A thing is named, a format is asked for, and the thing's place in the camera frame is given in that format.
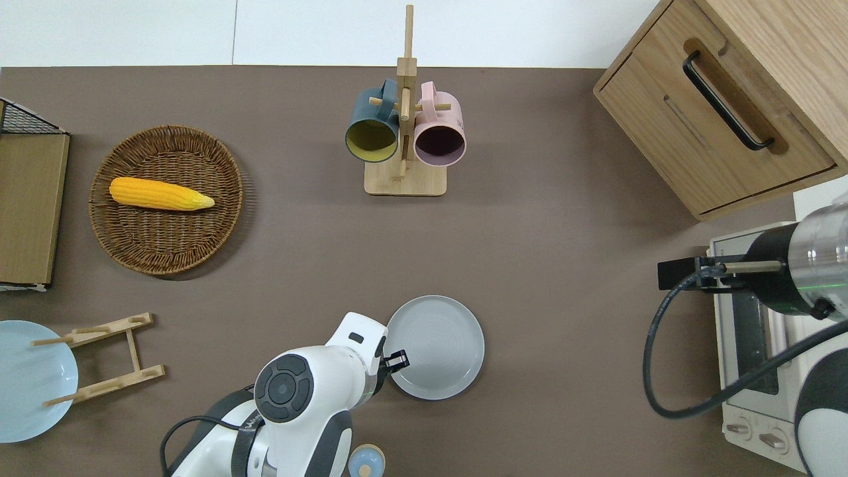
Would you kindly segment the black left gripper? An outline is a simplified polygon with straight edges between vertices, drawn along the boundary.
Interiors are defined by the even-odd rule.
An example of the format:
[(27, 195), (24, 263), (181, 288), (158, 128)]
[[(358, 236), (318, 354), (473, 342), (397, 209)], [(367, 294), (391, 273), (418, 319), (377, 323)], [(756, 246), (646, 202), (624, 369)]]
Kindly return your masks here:
[(375, 352), (375, 363), (378, 363), (378, 371), (376, 371), (375, 377), (373, 378), (373, 390), (370, 395), (375, 396), (380, 392), (382, 386), (388, 377), (388, 374), (394, 374), (394, 372), (399, 372), (404, 369), (406, 365), (409, 365), (409, 359), (405, 350), (398, 350), (394, 353), (391, 353), (388, 356), (388, 364), (386, 364), (386, 359), (384, 356), (384, 344), (386, 338), (382, 337), (378, 347), (376, 347)]

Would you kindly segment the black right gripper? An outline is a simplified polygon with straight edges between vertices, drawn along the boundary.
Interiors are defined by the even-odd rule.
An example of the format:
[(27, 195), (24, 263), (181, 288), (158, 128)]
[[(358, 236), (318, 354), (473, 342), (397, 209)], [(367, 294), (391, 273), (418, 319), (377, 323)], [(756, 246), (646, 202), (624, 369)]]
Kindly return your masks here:
[[(691, 288), (686, 285), (690, 281), (691, 274), (702, 268), (711, 268), (719, 263), (742, 262), (742, 254), (733, 256), (698, 256), (685, 257), (658, 263), (658, 290), (672, 290), (682, 284), (684, 289)], [(729, 272), (718, 276), (706, 276), (696, 281), (696, 289), (703, 292), (734, 292), (744, 290), (745, 284)]]

